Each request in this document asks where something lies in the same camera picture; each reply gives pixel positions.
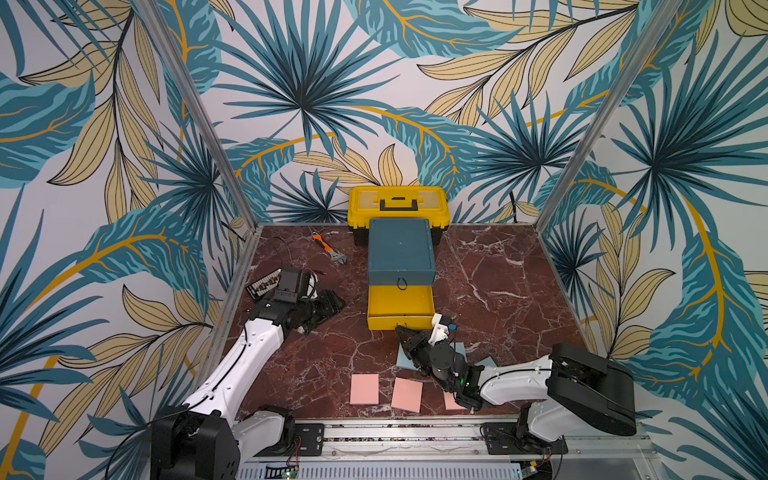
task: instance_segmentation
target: metal pole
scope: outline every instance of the metal pole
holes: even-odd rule
[[[134,2],[136,9],[138,10],[141,20],[144,22],[144,26],[147,27],[147,33],[152,39],[155,48],[160,53],[160,57],[165,64],[165,67],[170,72],[171,76],[176,82],[176,86],[179,90],[182,100],[187,106],[187,110],[190,112],[192,121],[195,123],[197,131],[203,137],[211,156],[214,158],[216,167],[221,172],[221,177],[224,183],[232,193],[232,198],[235,201],[237,209],[240,211],[240,215],[246,221],[248,229],[254,231],[257,226],[257,220],[253,216],[253,211],[250,209],[248,199],[245,198],[243,189],[240,188],[240,184],[235,178],[232,164],[227,158],[227,152],[221,145],[219,136],[216,135],[213,123],[210,121],[208,114],[203,107],[203,102],[200,99],[200,95],[197,93],[197,89],[194,86],[192,77],[189,70],[187,70],[186,64],[181,57],[181,53],[176,48],[176,41],[170,34],[170,28],[166,23],[160,9],[157,7],[156,0],[136,0]]]
[[[637,37],[637,44],[630,50],[624,67],[616,76],[616,80],[611,85],[611,89],[608,91],[603,103],[600,104],[598,111],[595,112],[594,120],[587,127],[587,131],[579,141],[576,151],[571,155],[571,160],[563,169],[558,182],[552,189],[547,203],[541,209],[541,213],[535,223],[536,230],[541,232],[546,228],[554,211],[560,205],[565,194],[568,193],[571,183],[587,160],[587,156],[592,152],[594,142],[600,137],[611,115],[624,99],[624,96],[629,91],[629,87],[634,83],[634,79],[640,74],[650,53],[656,48],[661,35],[664,34],[670,20],[682,3],[683,0],[659,0],[657,3],[656,8],[650,14],[648,24]]]

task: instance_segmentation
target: white plastic part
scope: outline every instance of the white plastic part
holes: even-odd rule
[[[440,324],[441,318],[442,315],[440,313],[432,316],[432,335],[429,336],[428,340],[431,346],[435,346],[435,343],[448,338],[448,327]]]
[[[221,360],[203,385],[184,402],[195,405],[207,396],[207,399],[191,411],[210,414],[213,410],[218,410],[222,418],[230,425],[234,424],[237,410],[251,384],[266,361],[282,344],[282,328],[273,325],[269,320],[249,320],[227,356]]]
[[[240,463],[247,462],[266,447],[275,445],[283,436],[285,418],[274,412],[260,410],[232,427],[240,448]]]
[[[553,399],[534,403],[528,412],[528,431],[547,442],[554,442],[569,432],[588,426]]]
[[[552,361],[549,355],[527,363],[486,368],[480,372],[480,396],[493,405],[515,400],[547,398],[547,384]]]

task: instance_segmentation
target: black mounting plate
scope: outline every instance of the black mounting plate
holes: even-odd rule
[[[489,455],[544,455],[549,454],[549,448],[538,445],[523,445],[529,450],[521,449],[515,442],[515,432],[518,428],[517,422],[486,422],[482,424],[485,430],[485,447]],[[552,455],[568,453],[568,446],[564,439],[557,439],[551,444]]]

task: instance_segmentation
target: vented metal panel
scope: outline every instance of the vented metal panel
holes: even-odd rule
[[[238,480],[267,478],[267,463],[245,463]],[[520,480],[520,464],[502,462],[301,462],[299,479],[337,480]]]

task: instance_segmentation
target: toolbox handle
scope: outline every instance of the toolbox handle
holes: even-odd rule
[[[379,201],[379,210],[382,212],[417,212],[419,211],[419,202],[414,198],[411,200],[410,207],[387,207],[384,199],[381,199]]]

